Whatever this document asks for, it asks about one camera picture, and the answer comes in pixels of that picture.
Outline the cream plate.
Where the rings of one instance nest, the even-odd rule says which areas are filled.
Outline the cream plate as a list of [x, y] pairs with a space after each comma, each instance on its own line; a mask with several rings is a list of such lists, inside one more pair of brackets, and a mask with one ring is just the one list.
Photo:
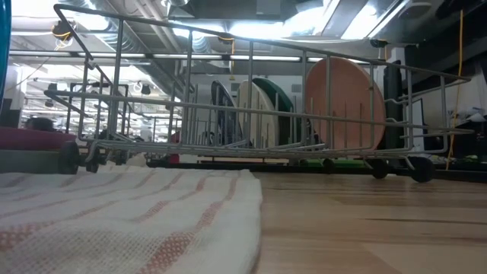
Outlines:
[[[274, 110], [275, 107], [265, 91], [256, 84], [243, 81], [238, 89], [238, 108], [250, 108], [252, 110]], [[238, 113], [239, 123], [242, 126], [243, 137], [253, 147], [271, 148], [277, 146], [276, 138], [278, 129], [277, 116], [258, 113]]]

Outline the dark green plate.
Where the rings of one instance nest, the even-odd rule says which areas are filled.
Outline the dark green plate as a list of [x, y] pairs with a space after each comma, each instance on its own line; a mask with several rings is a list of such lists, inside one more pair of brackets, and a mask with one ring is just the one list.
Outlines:
[[[266, 93], [273, 107], [277, 111], [293, 112], [294, 105], [289, 96], [273, 81], [267, 78], [254, 78], [253, 83]], [[301, 141], [301, 120], [296, 117], [280, 116], [279, 124], [279, 145], [287, 145], [289, 141]]]

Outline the salmon orange plate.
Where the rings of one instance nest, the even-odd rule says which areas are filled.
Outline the salmon orange plate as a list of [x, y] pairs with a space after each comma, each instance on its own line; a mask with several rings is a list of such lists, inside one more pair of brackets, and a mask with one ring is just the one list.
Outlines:
[[353, 119], [331, 122], [315, 119], [314, 130], [322, 141], [331, 129], [334, 149], [366, 147], [374, 150], [385, 131], [384, 98], [370, 75], [347, 59], [332, 57], [315, 63], [307, 74], [305, 112]]

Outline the light wooden desk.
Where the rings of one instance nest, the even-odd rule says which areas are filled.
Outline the light wooden desk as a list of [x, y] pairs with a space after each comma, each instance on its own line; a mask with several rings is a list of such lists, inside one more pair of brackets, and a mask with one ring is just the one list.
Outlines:
[[213, 157], [213, 156], [198, 156], [197, 161], [258, 163], [258, 164], [290, 164], [291, 163], [290, 160], [285, 158], [236, 158], [236, 157]]

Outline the long ceiling light strip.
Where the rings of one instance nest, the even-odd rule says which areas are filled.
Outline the long ceiling light strip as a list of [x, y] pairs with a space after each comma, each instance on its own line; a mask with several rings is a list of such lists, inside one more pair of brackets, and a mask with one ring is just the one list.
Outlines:
[[[20, 57], [63, 57], [63, 58], [84, 58], [86, 53], [83, 52], [55, 52], [55, 51], [32, 51], [32, 50], [11, 50], [10, 56]], [[92, 53], [93, 58], [115, 59], [115, 53]], [[122, 59], [175, 59], [183, 60], [187, 58], [187, 54], [179, 53], [122, 53]], [[192, 60], [204, 61], [248, 61], [248, 55], [215, 55], [215, 54], [193, 54]], [[253, 56], [254, 61], [264, 62], [300, 62], [299, 56]]]

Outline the bright green plate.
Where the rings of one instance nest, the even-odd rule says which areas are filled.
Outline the bright green plate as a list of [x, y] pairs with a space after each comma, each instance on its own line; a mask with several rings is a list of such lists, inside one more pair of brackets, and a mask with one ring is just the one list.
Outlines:
[[[361, 160], [333, 160], [335, 167], [338, 168], [365, 168]], [[323, 167], [323, 159], [301, 159], [298, 162], [299, 166], [306, 167]]]

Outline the white striped dish cloth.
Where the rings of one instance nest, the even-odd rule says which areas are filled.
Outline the white striped dish cloth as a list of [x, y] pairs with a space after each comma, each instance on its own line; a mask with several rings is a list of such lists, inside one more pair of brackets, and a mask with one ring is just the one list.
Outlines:
[[262, 200], [248, 170], [0, 174], [0, 274], [250, 274]]

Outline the black ceiling device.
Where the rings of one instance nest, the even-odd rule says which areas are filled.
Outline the black ceiling device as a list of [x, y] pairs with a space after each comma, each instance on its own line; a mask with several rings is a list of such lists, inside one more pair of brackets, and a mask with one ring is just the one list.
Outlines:
[[51, 27], [51, 34], [58, 40], [69, 41], [72, 38], [70, 23], [58, 21]]

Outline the blue plastic water bottle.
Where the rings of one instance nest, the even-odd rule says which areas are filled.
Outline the blue plastic water bottle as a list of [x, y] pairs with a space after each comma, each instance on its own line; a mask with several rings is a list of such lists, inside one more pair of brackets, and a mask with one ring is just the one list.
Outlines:
[[8, 54], [11, 40], [11, 0], [0, 0], [0, 110], [5, 93]]

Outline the black aluminium table frame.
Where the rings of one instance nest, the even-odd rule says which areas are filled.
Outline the black aluminium table frame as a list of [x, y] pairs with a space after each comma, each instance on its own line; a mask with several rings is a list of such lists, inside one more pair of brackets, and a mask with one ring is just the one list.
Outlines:
[[[148, 167], [165, 167], [179, 169], [202, 169], [202, 170], [250, 170], [261, 173], [282, 173], [282, 174], [356, 174], [356, 175], [389, 175], [394, 174], [404, 177], [412, 177], [412, 171], [405, 168], [392, 168], [382, 170], [370, 169], [369, 167], [303, 167], [285, 166], [278, 164], [250, 164], [250, 163], [203, 163], [190, 164], [179, 163], [169, 164], [161, 161], [149, 161]], [[465, 181], [472, 183], [487, 183], [487, 171], [471, 170], [435, 170], [431, 172], [431, 179]]]

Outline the silver ventilation duct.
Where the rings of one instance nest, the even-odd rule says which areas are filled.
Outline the silver ventilation duct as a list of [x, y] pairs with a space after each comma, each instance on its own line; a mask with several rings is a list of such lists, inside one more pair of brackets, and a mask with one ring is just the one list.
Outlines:
[[[90, 0], [94, 9], [101, 11], [107, 11], [110, 13], [118, 14], [118, 10], [111, 4], [111, 0]], [[118, 31], [118, 20], [113, 18], [107, 18], [109, 22], [108, 30]], [[112, 49], [116, 49], [117, 36], [110, 34], [102, 36], [101, 39], [107, 43]], [[124, 31], [122, 38], [122, 51], [124, 53], [149, 53], [149, 48], [139, 39], [135, 34], [135, 31], [129, 26], [127, 22], [124, 23]], [[175, 75], [174, 69], [176, 64], [180, 64], [179, 60], [164, 60], [164, 59], [150, 59], [148, 65], [137, 65], [138, 69], [148, 73], [153, 82], [161, 87], [164, 91], [171, 92], [173, 84], [176, 85], [177, 96], [182, 98], [186, 89], [185, 75]]]

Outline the black upright post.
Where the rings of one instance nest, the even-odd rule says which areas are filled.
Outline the black upright post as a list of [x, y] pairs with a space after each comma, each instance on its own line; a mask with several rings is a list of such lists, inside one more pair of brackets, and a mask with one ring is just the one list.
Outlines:
[[[403, 94], [402, 74], [399, 68], [387, 66], [384, 69], [384, 100], [398, 98]], [[393, 118], [400, 122], [403, 120], [403, 105], [394, 102], [384, 104], [386, 118]], [[402, 127], [387, 126], [385, 128], [383, 139], [380, 143], [380, 149], [402, 148], [404, 140], [400, 138], [403, 135]]]

